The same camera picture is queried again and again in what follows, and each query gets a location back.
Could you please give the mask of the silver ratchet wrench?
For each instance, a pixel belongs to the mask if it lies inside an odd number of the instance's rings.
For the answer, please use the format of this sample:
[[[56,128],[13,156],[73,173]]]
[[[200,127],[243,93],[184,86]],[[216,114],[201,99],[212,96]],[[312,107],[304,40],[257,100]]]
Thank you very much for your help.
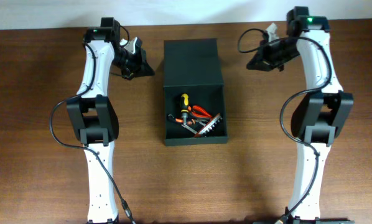
[[[197,119],[197,118],[187,118],[187,124],[183,125],[183,119],[182,118],[176,118],[172,114],[167,115],[167,120],[181,125],[181,127],[185,128],[186,130],[190,131],[192,134],[196,134],[198,131],[192,128],[192,126],[195,126],[196,124],[201,124],[202,126],[204,125],[202,119]]]

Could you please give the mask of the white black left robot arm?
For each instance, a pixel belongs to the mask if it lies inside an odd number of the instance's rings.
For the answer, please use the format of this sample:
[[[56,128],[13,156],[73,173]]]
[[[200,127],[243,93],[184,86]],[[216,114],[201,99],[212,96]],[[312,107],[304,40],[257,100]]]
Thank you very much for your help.
[[[126,80],[155,74],[147,62],[142,40],[120,38],[122,29],[115,18],[104,17],[100,26],[86,30],[83,79],[76,97],[66,101],[75,137],[88,165],[88,223],[117,223],[119,220],[114,197],[120,192],[113,179],[113,152],[119,136],[119,122],[108,98],[111,67],[118,67],[120,77]]]

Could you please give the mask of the black box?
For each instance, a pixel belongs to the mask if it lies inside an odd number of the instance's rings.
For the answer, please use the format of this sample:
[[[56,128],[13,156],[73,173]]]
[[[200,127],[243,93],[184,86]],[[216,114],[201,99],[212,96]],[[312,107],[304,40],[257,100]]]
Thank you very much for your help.
[[[221,116],[212,129],[199,137],[174,121],[182,118],[180,97],[184,93],[190,106],[201,106],[210,115]],[[216,39],[164,42],[164,111],[166,146],[228,142],[224,81]]]

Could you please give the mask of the black yellow stubby screwdriver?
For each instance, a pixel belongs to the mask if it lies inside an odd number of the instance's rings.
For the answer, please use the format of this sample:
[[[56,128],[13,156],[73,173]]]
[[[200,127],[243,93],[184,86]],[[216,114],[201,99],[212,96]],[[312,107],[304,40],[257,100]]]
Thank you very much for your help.
[[[183,119],[183,125],[187,124],[188,107],[189,107],[188,94],[184,93],[180,97],[180,112]]]

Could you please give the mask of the orange black needle nose pliers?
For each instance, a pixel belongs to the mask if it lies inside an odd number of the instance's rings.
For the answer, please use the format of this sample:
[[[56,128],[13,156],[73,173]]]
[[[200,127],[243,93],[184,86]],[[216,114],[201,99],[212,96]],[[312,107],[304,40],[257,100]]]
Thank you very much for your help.
[[[188,117],[186,119],[186,125],[193,126],[195,124],[201,124],[202,126],[204,126],[211,119],[212,115],[201,106],[193,105],[188,107]]]

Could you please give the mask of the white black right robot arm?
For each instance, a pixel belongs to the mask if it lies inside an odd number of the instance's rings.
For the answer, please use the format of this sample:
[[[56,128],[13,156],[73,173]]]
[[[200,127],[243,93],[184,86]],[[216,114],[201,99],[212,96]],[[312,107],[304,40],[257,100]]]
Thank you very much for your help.
[[[297,167],[291,200],[277,223],[350,223],[347,218],[321,218],[320,191],[327,156],[353,106],[344,92],[330,54],[330,25],[324,16],[312,16],[296,6],[286,16],[286,37],[271,24],[261,33],[259,47],[248,70],[269,72],[301,57],[306,89],[282,105],[279,122],[284,134],[297,144]]]

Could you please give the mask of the red black cutting pliers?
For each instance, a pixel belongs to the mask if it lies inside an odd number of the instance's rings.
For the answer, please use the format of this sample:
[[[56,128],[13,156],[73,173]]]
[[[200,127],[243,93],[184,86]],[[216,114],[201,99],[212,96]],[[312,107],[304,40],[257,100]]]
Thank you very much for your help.
[[[193,118],[197,119],[212,119],[213,116],[207,112],[205,109],[203,109],[201,106],[193,105],[188,107],[189,114]]]

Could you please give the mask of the orange socket bit holder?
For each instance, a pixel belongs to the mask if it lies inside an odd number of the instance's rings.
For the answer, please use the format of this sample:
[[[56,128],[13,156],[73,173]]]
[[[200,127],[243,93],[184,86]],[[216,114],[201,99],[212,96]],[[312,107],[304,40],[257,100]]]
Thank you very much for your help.
[[[215,127],[218,126],[218,123],[222,120],[222,116],[218,113],[215,117],[213,117],[206,125],[203,126],[201,130],[199,130],[194,137],[199,138],[207,135],[210,131],[213,131]]]

